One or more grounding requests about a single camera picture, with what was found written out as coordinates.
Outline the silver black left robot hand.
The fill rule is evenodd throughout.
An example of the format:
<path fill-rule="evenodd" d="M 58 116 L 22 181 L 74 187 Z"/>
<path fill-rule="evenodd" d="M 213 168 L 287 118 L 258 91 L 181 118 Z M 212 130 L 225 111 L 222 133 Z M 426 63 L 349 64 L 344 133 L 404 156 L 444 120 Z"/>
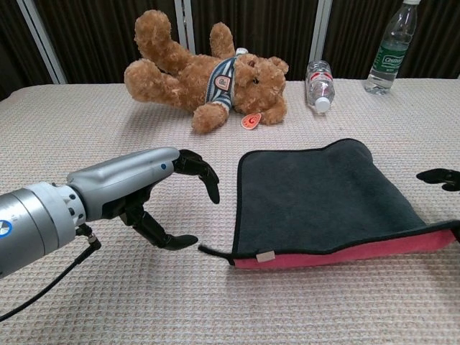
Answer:
<path fill-rule="evenodd" d="M 220 202 L 219 177 L 214 169 L 198 153 L 175 147 L 132 152 L 76 170 L 68 174 L 67 184 L 82 200 L 88 221 L 118 216 L 150 244 L 177 251 L 195 244 L 198 238 L 166 233 L 143 208 L 153 187 L 173 173 L 197 175 L 211 201 Z"/>

